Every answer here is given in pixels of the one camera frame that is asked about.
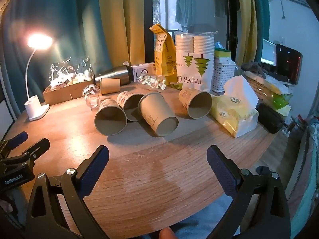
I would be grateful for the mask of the fingertip at bottom edge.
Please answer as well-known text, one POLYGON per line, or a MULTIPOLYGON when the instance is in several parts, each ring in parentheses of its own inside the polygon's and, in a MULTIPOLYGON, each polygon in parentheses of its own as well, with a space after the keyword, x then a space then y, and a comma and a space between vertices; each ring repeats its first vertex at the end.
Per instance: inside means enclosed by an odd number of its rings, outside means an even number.
POLYGON ((178 237, 170 227, 166 227, 159 232, 159 239, 178 239, 178 237))

